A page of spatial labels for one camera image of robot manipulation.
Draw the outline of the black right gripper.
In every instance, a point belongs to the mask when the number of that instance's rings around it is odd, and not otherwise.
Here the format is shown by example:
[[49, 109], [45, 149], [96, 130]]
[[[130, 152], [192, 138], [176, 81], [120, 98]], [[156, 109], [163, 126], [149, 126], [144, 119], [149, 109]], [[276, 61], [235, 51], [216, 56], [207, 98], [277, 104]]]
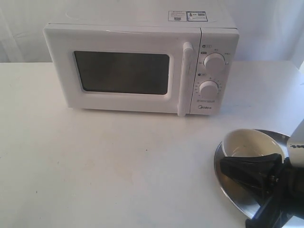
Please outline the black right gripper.
[[304, 218], [304, 169], [273, 153], [259, 157], [228, 157], [220, 170], [244, 188], [260, 208], [246, 228], [281, 228], [292, 217]]

